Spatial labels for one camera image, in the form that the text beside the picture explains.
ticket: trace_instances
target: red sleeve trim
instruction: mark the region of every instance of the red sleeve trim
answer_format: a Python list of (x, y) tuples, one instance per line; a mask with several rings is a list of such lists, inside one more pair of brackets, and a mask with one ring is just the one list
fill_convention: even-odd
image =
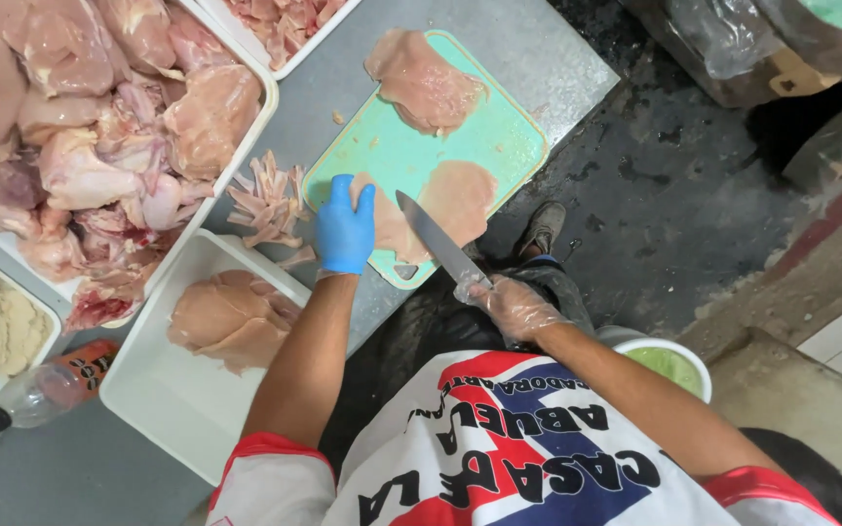
[(301, 446), (297, 442), (292, 442), (286, 437), (273, 432), (254, 432), (249, 436), (242, 437), (239, 444), (233, 448), (233, 454), (229, 456), (227, 466), (223, 468), (223, 477), (220, 478), (220, 484), (213, 490), (210, 496), (209, 511), (212, 511), (216, 507), (216, 501), (219, 500), (220, 491), (223, 489), (223, 482), (227, 479), (227, 474), (233, 467), (233, 460), (243, 457), (254, 457), (256, 455), (303, 455), (322, 460), (326, 464), (326, 469), (330, 470), (330, 474), (333, 475), (334, 482), (336, 482), (336, 475), (333, 472), (333, 468), (330, 467), (330, 461), (320, 451), (314, 448), (308, 448), (307, 446)]
[(768, 468), (736, 468), (715, 476), (703, 486), (722, 507), (731, 507), (744, 499), (777, 499), (803, 505), (840, 526), (804, 486), (787, 474)]

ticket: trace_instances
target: sneaker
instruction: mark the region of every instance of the sneaker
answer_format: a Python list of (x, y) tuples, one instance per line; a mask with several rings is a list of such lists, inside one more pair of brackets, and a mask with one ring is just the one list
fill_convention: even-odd
[(529, 227), (522, 237), (521, 248), (518, 254), (521, 256), (530, 244), (536, 244), (541, 253), (545, 256), (551, 254), (551, 245), (564, 227), (564, 218), (567, 216), (567, 209), (557, 201), (545, 201), (532, 214)]

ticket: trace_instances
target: kitchen knife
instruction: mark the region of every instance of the kitchen knife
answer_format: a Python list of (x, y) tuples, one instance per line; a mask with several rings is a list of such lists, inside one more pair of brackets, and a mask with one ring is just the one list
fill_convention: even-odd
[(404, 195), (399, 190), (395, 191), (395, 198), (398, 200), (399, 208), (404, 212), (408, 224), (411, 225), (415, 234), (421, 238), (421, 241), (427, 245), (427, 250), (434, 257), (437, 257), (450, 277), (454, 278), (458, 289), (466, 293), (470, 285), (475, 283), (479, 283), (486, 288), (492, 288), (492, 282), (485, 277), (483, 270), (480, 270), (466, 254), (463, 254), (463, 250), (443, 231), (443, 228), (440, 228), (427, 215), (427, 211), (422, 209), (415, 202), (415, 199)]

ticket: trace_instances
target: hand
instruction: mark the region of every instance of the hand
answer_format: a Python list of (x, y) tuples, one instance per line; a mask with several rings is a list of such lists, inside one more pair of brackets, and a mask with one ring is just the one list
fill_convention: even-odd
[(359, 193), (356, 211), (350, 200), (353, 176), (340, 174), (330, 183), (330, 200), (317, 211), (317, 247), (323, 269), (362, 274), (375, 246), (375, 185)]
[(493, 274), (492, 288), (470, 287), (470, 299), (489, 314), (507, 338), (534, 342), (538, 331), (556, 323), (571, 323), (527, 285)]

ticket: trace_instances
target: stainless steel table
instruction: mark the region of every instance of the stainless steel table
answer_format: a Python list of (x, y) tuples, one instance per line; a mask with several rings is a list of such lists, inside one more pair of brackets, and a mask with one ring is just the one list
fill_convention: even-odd
[[(252, 148), (275, 153), (278, 165), (310, 166), (376, 87), (362, 62), (391, 27), (450, 31), (544, 128), (552, 150), (566, 142), (577, 124), (618, 82), (618, 76), (544, 0), (365, 0), (307, 60), (279, 84), (278, 111)], [(243, 169), (249, 174), (248, 160)], [(248, 235), (227, 223), (232, 199), (217, 203), (204, 223), (218, 234)], [(313, 241), (313, 225), (298, 235)], [(267, 257), (293, 253), (282, 245), (256, 247)], [(292, 271), (313, 286), (315, 266)], [(357, 289), (347, 356), (353, 353), (412, 291), (399, 290), (366, 267)]]
[[(280, 84), (278, 112), (255, 155), (273, 149), (283, 167), (313, 163), (374, 89), (362, 60), (390, 27), (450, 31), (560, 145), (618, 78), (544, 0), (364, 0)], [(230, 199), (205, 227), (242, 234), (226, 223)], [(312, 239), (312, 232), (303, 235)], [(272, 258), (290, 251), (265, 247)], [(0, 268), (65, 317), (69, 305), (0, 250)], [(292, 272), (312, 285), (314, 269)], [(367, 269), (357, 290), (350, 352), (402, 304), (399, 291)], [(121, 340), (128, 327), (83, 331)], [(177, 524), (210, 486), (108, 411), (99, 400), (35, 430), (0, 441), (0, 524)]]

